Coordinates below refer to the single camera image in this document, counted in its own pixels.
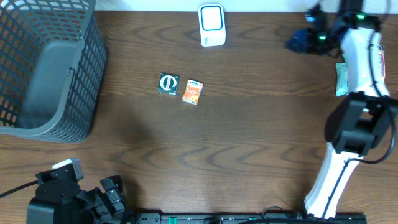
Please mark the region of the teal wipes pack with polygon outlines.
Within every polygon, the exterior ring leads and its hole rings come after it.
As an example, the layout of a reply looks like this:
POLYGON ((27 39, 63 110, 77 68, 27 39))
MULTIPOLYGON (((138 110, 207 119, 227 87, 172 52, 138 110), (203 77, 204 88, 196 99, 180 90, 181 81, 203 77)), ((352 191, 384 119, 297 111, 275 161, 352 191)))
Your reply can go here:
POLYGON ((345 63, 336 63, 336 91, 335 96, 348 94, 348 68, 345 63))

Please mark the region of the cream wet wipes pack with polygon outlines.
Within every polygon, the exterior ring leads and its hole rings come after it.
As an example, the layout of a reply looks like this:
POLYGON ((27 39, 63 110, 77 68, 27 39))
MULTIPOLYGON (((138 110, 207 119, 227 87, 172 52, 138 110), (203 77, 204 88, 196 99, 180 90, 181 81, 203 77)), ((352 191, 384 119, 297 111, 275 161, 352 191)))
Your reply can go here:
POLYGON ((379 62, 379 69, 380 69, 380 76, 381 79, 385 79, 386 76, 386 68, 385 68, 385 53, 383 45, 378 47, 378 62, 379 62))

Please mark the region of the orange tissue pack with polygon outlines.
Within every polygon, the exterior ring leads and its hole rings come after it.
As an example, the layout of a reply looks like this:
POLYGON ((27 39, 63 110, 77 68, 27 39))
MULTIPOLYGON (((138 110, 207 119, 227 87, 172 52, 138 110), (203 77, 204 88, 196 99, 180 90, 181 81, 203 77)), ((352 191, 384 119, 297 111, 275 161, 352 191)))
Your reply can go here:
POLYGON ((182 96, 182 101, 190 103, 192 105, 197 105, 198 100, 201 96, 204 84, 196 80, 187 80, 187 85, 185 92, 182 96))

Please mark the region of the dark green round-logo box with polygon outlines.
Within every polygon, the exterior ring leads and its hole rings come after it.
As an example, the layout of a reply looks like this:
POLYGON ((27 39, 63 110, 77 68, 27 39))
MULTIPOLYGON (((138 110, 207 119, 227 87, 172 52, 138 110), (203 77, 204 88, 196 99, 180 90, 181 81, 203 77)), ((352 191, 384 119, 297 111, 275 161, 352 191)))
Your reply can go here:
POLYGON ((166 93, 169 95, 176 95, 179 85, 179 75, 161 73, 158 85, 159 93, 166 93))

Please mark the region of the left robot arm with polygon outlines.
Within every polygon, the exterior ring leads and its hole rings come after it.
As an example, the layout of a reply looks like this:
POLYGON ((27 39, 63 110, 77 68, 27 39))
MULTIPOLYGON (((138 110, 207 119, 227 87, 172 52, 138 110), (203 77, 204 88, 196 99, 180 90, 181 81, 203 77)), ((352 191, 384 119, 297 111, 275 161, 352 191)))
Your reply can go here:
POLYGON ((78 159, 55 164, 36 174, 38 187, 27 207, 27 223, 132 223, 119 175, 100 181, 102 189, 81 189, 83 172, 78 159))

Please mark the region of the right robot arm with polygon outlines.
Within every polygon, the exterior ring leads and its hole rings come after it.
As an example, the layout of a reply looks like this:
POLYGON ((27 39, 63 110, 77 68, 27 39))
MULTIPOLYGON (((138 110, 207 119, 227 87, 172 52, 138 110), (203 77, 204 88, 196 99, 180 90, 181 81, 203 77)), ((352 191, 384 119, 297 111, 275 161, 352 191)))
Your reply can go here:
POLYGON ((397 100, 385 84, 382 24, 388 18, 367 14, 362 1, 340 1, 332 24, 317 2, 306 14, 312 26, 286 43, 296 53, 328 55, 336 49, 348 69, 348 94, 329 115, 326 154, 304 200, 305 222, 339 223, 338 201, 358 164, 385 161, 397 141, 397 100))

